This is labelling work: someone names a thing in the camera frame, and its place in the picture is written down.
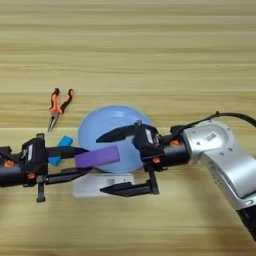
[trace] blue bowl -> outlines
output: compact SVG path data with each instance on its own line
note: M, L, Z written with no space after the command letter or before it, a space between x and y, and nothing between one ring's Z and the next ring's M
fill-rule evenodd
M81 123L78 131L80 147L95 150L116 145L119 149L120 162L97 167L105 172L127 173L143 166L139 151L132 144L132 136L123 141L112 143L96 143L102 134L117 127L134 124L141 120L152 125L150 119L136 109L126 106L107 106L91 112Z

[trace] wood grain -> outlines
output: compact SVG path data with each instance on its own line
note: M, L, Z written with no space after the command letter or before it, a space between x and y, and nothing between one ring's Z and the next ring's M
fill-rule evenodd
M253 0L1 0L1 145L18 151L46 132L55 87L76 96L49 146L64 134L77 144L82 119L109 104L142 110L163 133L216 110L255 117L255 15ZM221 120L256 155L253 128ZM77 200L63 184L36 204L34 188L1 189L0 255L256 255L204 167L158 178L159 196L133 199Z

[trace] robotic arm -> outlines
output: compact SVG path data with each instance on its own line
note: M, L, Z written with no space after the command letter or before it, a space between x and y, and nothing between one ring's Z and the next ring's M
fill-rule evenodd
M256 160L239 146L227 125L212 120L219 116L238 117L256 127L256 120L247 115L217 112L203 120L172 127L171 135L167 136L161 136L155 127L140 121L102 135L97 142L134 135L133 144L150 179L144 184L122 183L101 191L126 197L158 194L154 171L201 162L256 241Z
M44 202L44 185L69 182L87 174L93 167L68 168L60 173L48 173L48 158L59 156L62 159L74 158L75 155L88 152L76 147L45 147L44 134L37 134L23 144L19 154L12 154L10 147L0 148L0 186L10 187L38 185L37 202Z

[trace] black cable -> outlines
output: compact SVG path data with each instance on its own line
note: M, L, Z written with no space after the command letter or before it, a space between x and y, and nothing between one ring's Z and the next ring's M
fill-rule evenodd
M201 119L201 120L198 120L198 121L195 121L195 122L192 122L192 123L189 123L187 125L183 125L183 126L180 126L179 128L177 128L175 130L174 133L172 133L169 137L169 142L176 139L177 136L179 136L185 129L187 128L191 128L201 122L204 122L204 121L208 121L208 120L211 120L213 118L216 118L216 117L221 117L221 116L231 116L231 117L236 117L236 118L239 118L239 119L242 119L248 123L250 123L252 126L254 126L256 128L256 120L251 117L251 116L248 116L246 114L241 114L241 113L231 113L231 112L226 112L226 113L220 113L219 111L216 111L215 114L213 115L210 115L204 119Z

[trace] blue block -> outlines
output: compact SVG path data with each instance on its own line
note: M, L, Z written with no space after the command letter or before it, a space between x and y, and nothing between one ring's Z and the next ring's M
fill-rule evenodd
M60 140L59 144L57 147L65 147L65 146L71 146L73 143L73 139L68 137L68 136L63 136L62 139ZM58 166L61 161L61 158L58 156L54 157L49 157L48 162L51 165Z

